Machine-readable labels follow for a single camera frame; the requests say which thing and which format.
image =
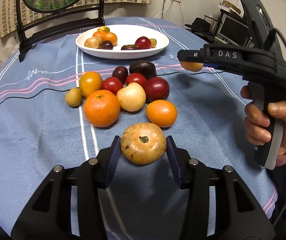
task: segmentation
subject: human hand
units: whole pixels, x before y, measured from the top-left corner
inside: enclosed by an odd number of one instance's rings
[[[250,89],[244,86],[240,92],[241,96],[246,99],[251,99]],[[286,101],[268,104],[268,112],[271,116],[282,119],[285,123],[283,139],[277,156],[282,156],[286,153]],[[253,102],[245,106],[246,117],[244,119],[245,135],[247,140],[254,145],[263,145],[269,142],[271,134],[264,129],[270,125],[270,119],[262,111],[254,105]]]

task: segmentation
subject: computer monitor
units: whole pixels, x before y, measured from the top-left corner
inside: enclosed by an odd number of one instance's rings
[[[218,34],[226,38],[229,42],[239,46],[246,46],[251,39],[248,27],[228,16],[223,20]]]

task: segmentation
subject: blue tablecloth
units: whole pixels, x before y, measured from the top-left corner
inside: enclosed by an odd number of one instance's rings
[[[271,216],[277,192],[265,169],[253,160],[253,146],[244,134],[244,106],[239,91],[246,84],[240,76],[216,74],[204,66],[200,75],[187,75],[176,58],[180,49],[199,49],[205,43],[170,22],[150,18],[109,18],[107,25],[133,24],[156,29],[170,39],[161,53],[147,58],[170,84],[169,101],[178,110],[175,124],[164,129],[176,145],[207,166],[232,165]],[[97,71],[103,78],[118,65],[134,60],[107,60],[89,56],[75,45],[77,35],[38,44],[20,63],[15,53],[0,70],[0,225],[7,233],[21,210],[57,164],[79,166],[109,147],[115,135],[134,123],[147,122],[144,108],[133,115],[122,112],[109,129],[91,126],[82,108],[68,107],[64,93],[45,90],[69,89],[80,73]],[[76,191],[72,195],[72,228],[78,234]],[[157,162],[137,167],[121,156],[107,191],[99,191],[109,239],[178,239],[187,191],[175,184],[166,155]],[[215,195],[211,189],[209,231],[214,232]]]

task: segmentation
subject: black monitor screen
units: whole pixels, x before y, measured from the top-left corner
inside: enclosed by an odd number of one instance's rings
[[[246,26],[229,17],[225,18],[220,34],[240,46],[244,46],[245,41],[251,38],[251,34]]]

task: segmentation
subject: red tomato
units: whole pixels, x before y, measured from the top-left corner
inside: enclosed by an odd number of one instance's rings
[[[141,86],[143,86],[144,82],[146,81],[146,77],[141,73],[132,73],[126,78],[126,85],[135,82]]]
[[[147,37],[140,37],[135,42],[136,46],[139,46],[140,49],[150,49],[152,47],[152,43],[150,42],[150,39]]]
[[[111,91],[114,95],[123,88],[123,84],[121,80],[119,80],[116,77],[109,77],[103,81],[102,88],[103,90],[109,90]]]

